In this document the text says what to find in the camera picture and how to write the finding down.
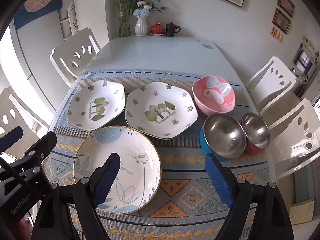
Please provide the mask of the white chair near right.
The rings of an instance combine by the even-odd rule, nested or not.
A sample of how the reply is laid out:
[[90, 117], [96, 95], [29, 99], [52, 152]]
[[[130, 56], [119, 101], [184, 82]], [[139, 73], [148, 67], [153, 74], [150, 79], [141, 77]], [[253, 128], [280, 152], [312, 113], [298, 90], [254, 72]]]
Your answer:
[[266, 154], [272, 181], [289, 176], [319, 157], [319, 119], [309, 100], [285, 96], [261, 117], [271, 135]]

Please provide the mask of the white chair far right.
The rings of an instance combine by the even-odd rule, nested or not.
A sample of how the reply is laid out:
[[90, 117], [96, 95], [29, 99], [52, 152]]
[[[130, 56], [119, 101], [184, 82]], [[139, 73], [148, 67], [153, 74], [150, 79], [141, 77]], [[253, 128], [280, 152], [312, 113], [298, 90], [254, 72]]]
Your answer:
[[249, 80], [247, 90], [258, 107], [260, 116], [264, 116], [271, 106], [291, 91], [298, 79], [276, 56], [271, 57]]

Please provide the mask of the large steel bowl blue outside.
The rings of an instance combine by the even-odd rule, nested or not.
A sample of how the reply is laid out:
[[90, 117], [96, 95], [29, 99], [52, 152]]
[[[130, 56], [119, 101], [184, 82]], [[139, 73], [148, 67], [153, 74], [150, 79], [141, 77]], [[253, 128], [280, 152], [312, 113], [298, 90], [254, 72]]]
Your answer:
[[242, 126], [227, 114], [213, 114], [204, 121], [199, 135], [205, 155], [214, 154], [220, 161], [236, 159], [246, 148]]

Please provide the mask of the white ribbed flower vase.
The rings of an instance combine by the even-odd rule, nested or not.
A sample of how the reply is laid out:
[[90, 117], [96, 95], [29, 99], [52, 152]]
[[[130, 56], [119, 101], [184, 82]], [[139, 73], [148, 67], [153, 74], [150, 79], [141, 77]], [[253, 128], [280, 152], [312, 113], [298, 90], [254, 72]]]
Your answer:
[[146, 16], [137, 17], [137, 23], [135, 25], [135, 33], [138, 37], [144, 37], [148, 32], [148, 24], [146, 22]]

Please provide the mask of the wall intercom screen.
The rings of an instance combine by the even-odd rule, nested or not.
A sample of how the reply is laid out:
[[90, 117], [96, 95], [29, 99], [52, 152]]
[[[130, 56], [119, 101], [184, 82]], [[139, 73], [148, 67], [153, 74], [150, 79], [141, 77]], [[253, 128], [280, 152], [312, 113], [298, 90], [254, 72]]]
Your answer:
[[302, 50], [298, 53], [298, 57], [295, 61], [295, 66], [304, 74], [308, 74], [309, 70], [311, 69], [313, 62], [309, 55]]

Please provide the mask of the pink cartoon bowl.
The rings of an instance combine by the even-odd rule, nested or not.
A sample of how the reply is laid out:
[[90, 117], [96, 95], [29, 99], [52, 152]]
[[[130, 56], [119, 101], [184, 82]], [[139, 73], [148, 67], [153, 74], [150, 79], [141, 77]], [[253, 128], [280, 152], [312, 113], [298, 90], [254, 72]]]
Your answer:
[[207, 75], [193, 83], [194, 101], [205, 115], [229, 113], [235, 107], [235, 93], [222, 77]]

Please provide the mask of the round blue flower plate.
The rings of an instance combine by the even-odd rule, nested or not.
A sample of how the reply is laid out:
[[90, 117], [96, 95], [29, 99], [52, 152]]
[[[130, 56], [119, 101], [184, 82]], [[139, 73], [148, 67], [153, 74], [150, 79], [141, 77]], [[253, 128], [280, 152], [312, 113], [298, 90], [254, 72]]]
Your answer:
[[86, 138], [75, 155], [74, 180], [89, 177], [111, 153], [120, 156], [120, 169], [98, 209], [116, 215], [136, 212], [152, 200], [162, 175], [159, 153], [153, 143], [137, 130], [110, 126]]

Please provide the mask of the lower small framed picture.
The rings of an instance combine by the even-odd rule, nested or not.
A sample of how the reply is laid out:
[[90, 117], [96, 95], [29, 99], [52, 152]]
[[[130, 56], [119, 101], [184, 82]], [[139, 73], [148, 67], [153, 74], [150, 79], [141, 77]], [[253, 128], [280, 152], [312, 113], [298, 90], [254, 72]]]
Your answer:
[[272, 23], [285, 34], [288, 33], [291, 27], [291, 20], [279, 9], [276, 9]]

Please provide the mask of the white chair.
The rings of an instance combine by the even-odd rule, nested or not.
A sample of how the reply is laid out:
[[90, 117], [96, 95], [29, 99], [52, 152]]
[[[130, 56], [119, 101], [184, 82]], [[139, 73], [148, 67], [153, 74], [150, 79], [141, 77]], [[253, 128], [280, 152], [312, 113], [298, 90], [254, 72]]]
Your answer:
[[266, 154], [272, 181], [289, 176], [319, 157], [319, 119], [309, 100], [285, 96], [261, 117], [271, 135]]
[[14, 146], [10, 146], [8, 150], [1, 150], [1, 152], [13, 155], [17, 158], [23, 158], [24, 152], [33, 145], [39, 137], [36, 135], [35, 130], [32, 127], [29, 127], [25, 122], [23, 116], [14, 104], [15, 101], [36, 123], [47, 129], [49, 128], [49, 125], [25, 104], [10, 86], [3, 89], [1, 92], [1, 139], [17, 126], [22, 128], [23, 135]]
[[84, 28], [55, 47], [50, 60], [66, 85], [71, 87], [99, 51], [92, 29]]
[[291, 91], [298, 79], [276, 56], [271, 57], [249, 80], [247, 90], [258, 107], [260, 116], [264, 116], [271, 106]]

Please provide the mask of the white tree plate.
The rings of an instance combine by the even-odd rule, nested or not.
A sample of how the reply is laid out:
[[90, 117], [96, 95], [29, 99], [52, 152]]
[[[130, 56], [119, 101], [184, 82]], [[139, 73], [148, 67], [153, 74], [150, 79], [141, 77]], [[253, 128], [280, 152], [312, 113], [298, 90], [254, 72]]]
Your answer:
[[95, 131], [119, 116], [124, 108], [124, 86], [99, 80], [75, 93], [67, 111], [67, 121], [76, 128]]
[[148, 83], [132, 91], [126, 99], [127, 124], [154, 138], [175, 138], [197, 119], [190, 93], [164, 82]]

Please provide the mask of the patterned blue table mat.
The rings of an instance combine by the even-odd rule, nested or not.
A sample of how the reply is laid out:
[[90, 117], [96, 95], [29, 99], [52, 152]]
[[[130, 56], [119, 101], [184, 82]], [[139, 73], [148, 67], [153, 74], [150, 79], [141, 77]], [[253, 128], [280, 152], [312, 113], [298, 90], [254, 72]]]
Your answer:
[[[156, 70], [87, 70], [51, 128], [57, 134], [57, 146], [43, 162], [50, 182], [61, 186], [74, 184], [73, 161], [81, 143], [91, 135], [67, 122], [67, 110], [73, 95], [95, 81], [107, 80], [124, 85], [126, 96], [136, 88], [153, 81], [181, 87], [191, 95], [192, 84], [201, 77], [192, 74]], [[240, 81], [224, 77], [235, 91], [236, 106], [231, 115], [237, 120], [253, 112]], [[151, 138], [159, 152], [163, 176], [153, 199], [143, 209], [129, 215], [109, 215], [97, 211], [111, 239], [214, 239], [227, 216], [212, 182], [204, 169], [204, 153], [199, 143], [199, 131], [205, 117], [199, 113], [197, 122], [171, 140]], [[223, 162], [236, 176], [252, 184], [265, 185], [269, 169], [265, 152], [244, 153], [238, 159]]]

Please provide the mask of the blue cushion pink shape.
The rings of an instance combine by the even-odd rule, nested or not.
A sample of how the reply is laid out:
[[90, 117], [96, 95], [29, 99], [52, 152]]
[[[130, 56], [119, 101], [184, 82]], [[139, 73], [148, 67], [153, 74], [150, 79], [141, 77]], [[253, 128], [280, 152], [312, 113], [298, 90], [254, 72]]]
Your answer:
[[62, 0], [26, 0], [14, 17], [14, 28], [18, 30], [52, 11], [62, 8]]

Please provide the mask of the white chair far left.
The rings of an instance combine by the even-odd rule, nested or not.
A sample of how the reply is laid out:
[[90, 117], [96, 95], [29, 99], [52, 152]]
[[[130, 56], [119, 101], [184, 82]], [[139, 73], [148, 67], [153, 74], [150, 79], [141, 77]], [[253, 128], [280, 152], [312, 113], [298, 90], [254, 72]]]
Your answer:
[[55, 47], [50, 60], [66, 85], [71, 87], [99, 51], [92, 29], [84, 28]]

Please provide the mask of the upper small framed picture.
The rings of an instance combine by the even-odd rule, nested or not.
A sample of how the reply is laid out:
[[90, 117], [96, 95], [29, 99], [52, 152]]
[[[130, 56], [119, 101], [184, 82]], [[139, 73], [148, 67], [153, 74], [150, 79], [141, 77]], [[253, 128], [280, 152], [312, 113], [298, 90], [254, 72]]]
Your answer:
[[278, 5], [290, 16], [293, 17], [295, 5], [290, 0], [278, 0]]

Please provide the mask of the small steel bowl pink outside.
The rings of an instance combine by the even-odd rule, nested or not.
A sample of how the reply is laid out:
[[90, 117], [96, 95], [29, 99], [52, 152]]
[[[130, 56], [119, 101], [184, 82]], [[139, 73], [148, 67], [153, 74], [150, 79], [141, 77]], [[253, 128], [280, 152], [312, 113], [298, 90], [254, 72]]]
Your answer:
[[240, 124], [247, 138], [246, 152], [258, 153], [268, 148], [271, 141], [270, 132], [259, 115], [248, 112], [242, 117]]

